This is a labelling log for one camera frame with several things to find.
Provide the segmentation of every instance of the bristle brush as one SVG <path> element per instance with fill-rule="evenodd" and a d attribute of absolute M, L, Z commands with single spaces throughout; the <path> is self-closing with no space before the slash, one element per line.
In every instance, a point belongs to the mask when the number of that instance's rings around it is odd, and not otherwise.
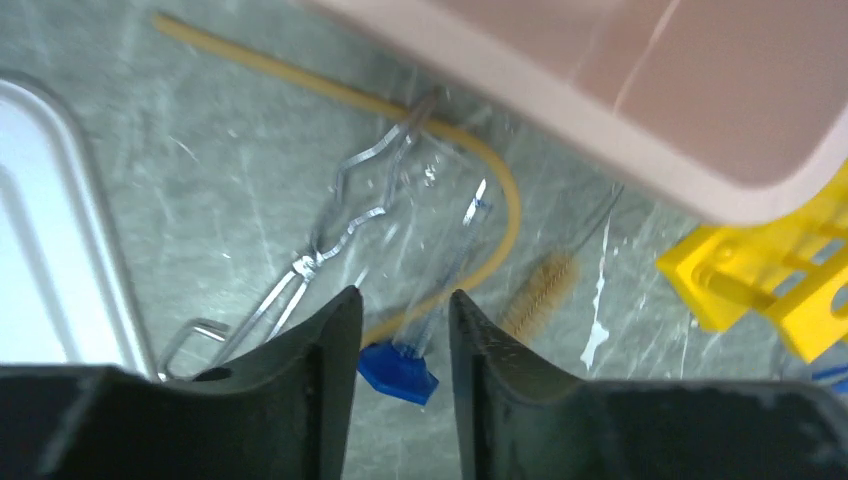
<path fill-rule="evenodd" d="M 559 252 L 548 255 L 513 298 L 501 328 L 528 344 L 544 330 L 554 311 L 574 290 L 579 274 L 571 255 Z"/>

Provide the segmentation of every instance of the blue object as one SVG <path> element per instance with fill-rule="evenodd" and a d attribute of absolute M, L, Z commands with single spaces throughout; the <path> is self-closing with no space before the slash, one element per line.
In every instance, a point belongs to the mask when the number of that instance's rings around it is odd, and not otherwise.
<path fill-rule="evenodd" d="M 403 355 L 391 342 L 363 349 L 357 369 L 374 390 L 422 406 L 439 386 L 423 358 Z"/>

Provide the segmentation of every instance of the yellow rubber hose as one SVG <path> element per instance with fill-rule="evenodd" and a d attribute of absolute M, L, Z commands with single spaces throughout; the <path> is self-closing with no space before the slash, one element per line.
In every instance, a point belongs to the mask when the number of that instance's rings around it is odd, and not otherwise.
<path fill-rule="evenodd" d="M 307 90 L 312 90 L 325 97 L 333 98 L 351 107 L 384 115 L 394 120 L 400 120 L 407 114 L 407 110 L 403 107 L 308 72 L 269 55 L 225 40 L 209 32 L 182 23 L 173 17 L 156 13 L 153 15 L 153 25 L 165 35 L 183 43 L 218 55 L 231 62 L 240 63 L 254 70 L 274 75 L 286 82 L 306 88 Z M 513 178 L 512 172 L 510 172 L 506 163 L 488 145 L 468 132 L 438 120 L 428 121 L 425 128 L 433 135 L 449 140 L 473 152 L 481 160 L 486 162 L 503 189 L 507 206 L 507 224 L 504 235 L 501 238 L 501 243 L 492 253 L 492 256 L 480 268 L 457 282 L 456 285 L 453 285 L 444 293 L 434 295 L 416 305 L 409 312 L 412 318 L 420 317 L 439 303 L 445 301 L 453 290 L 471 290 L 483 283 L 506 260 L 510 250 L 515 245 L 515 240 L 518 238 L 518 232 L 521 228 L 521 197 L 518 193 L 518 186 L 515 184 L 515 178 Z M 391 336 L 403 325 L 406 315 L 407 312 L 401 312 L 365 332 L 362 336 L 362 347 L 367 347 L 372 343 Z"/>

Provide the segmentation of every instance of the gray table surface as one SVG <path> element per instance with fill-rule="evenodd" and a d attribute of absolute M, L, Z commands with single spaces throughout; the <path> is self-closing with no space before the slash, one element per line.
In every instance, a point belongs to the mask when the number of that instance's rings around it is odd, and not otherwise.
<path fill-rule="evenodd" d="M 338 161 L 390 126 L 165 38 L 150 25 L 157 9 L 393 101 L 408 103 L 439 82 L 280 0 L 6 2 L 0 69 L 38 79 L 81 122 L 156 352 L 186 319 L 233 323 L 247 313 L 306 241 Z M 704 333 L 655 269 L 656 256 L 695 227 L 692 218 L 626 188 L 591 232 L 592 214 L 609 200 L 613 182 L 576 152 L 453 86 L 438 116 L 502 154 L 523 195 L 515 250 L 472 292 L 485 312 L 497 317 L 546 252 L 592 233 L 577 252 L 582 277 L 573 297 L 532 344 L 539 354 L 591 378 L 770 374 L 775 334 L 764 320 L 745 319 L 725 335 Z M 292 324 L 363 271 L 369 325 L 402 308 L 437 251 L 445 220 L 461 214 L 480 179 L 493 180 L 474 157 L 432 137 L 405 174 L 402 208 L 364 227 L 327 264 Z M 379 169 L 363 172 L 353 184 L 360 198 L 381 178 Z M 502 232 L 502 197 L 496 184 L 490 191 L 495 211 L 473 261 Z M 388 253 L 375 251 L 387 237 Z M 581 354 L 595 318 L 609 338 L 589 366 Z M 345 478 L 458 477 L 446 341 L 442 327 L 428 355 L 442 385 L 426 408 L 357 379 Z M 178 367 L 202 368 L 214 347 L 191 343 Z"/>

